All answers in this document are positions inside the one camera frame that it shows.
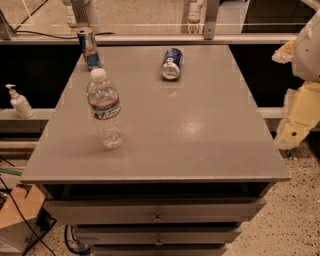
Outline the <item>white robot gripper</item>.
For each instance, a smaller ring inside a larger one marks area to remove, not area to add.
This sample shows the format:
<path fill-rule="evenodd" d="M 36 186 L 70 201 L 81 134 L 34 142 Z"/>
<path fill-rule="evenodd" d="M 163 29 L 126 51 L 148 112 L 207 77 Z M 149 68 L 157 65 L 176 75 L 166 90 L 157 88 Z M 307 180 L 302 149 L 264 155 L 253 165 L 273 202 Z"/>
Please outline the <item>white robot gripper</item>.
<path fill-rule="evenodd" d="M 277 49 L 272 60 L 280 64 L 292 61 L 295 76 L 304 82 L 297 90 L 288 89 L 283 117 L 276 131 L 275 145 L 291 150 L 308 136 L 320 122 L 320 10 L 295 39 Z"/>

